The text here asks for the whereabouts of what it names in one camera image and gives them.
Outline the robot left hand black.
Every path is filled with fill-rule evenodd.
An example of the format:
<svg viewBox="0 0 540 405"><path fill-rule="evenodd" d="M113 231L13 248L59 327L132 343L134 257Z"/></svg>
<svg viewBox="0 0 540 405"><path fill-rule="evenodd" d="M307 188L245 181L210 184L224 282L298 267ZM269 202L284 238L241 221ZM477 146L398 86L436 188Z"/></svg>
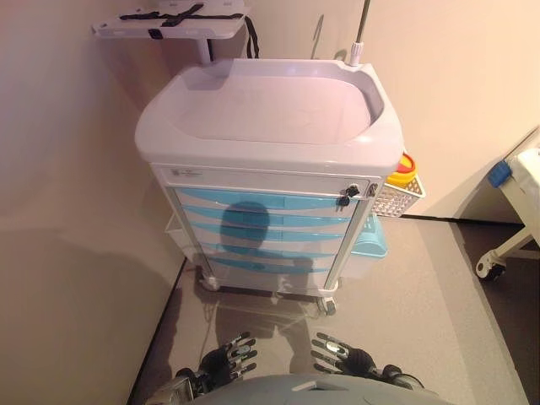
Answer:
<svg viewBox="0 0 540 405"><path fill-rule="evenodd" d="M253 361L258 354L256 343L257 340L249 332L243 332L204 355L199 370L215 386L229 384L257 367Z"/></svg>

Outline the robot right hand black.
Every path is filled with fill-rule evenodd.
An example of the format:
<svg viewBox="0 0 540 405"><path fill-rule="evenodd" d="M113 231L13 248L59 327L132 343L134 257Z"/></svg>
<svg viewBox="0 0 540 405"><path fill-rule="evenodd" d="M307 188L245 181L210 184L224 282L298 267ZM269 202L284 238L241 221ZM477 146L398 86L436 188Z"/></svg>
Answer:
<svg viewBox="0 0 540 405"><path fill-rule="evenodd" d="M361 348L354 348L323 332L316 333L311 346L310 354L316 360L313 366L318 371L363 378L380 376L372 357Z"/></svg>

